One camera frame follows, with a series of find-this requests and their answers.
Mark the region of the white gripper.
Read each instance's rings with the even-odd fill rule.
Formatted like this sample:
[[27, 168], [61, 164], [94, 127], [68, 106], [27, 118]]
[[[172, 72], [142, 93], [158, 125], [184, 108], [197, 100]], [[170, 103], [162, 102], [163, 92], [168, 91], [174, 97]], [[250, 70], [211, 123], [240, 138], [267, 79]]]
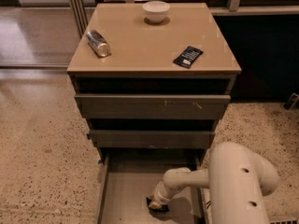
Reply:
[[151, 200], [148, 207], [152, 210], [160, 210], [163, 205], [168, 205], [174, 197], [175, 192], [169, 188], [163, 181], [160, 181], [151, 194]]

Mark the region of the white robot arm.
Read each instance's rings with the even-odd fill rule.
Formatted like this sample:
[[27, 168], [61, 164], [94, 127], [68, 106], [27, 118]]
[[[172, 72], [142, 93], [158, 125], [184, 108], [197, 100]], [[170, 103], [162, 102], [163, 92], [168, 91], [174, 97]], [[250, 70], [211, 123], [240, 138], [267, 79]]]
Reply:
[[170, 169], [148, 198], [151, 210], [166, 207], [187, 187], [209, 190], [213, 224], [269, 224], [263, 197], [278, 187], [276, 167], [234, 142], [216, 145], [206, 169]]

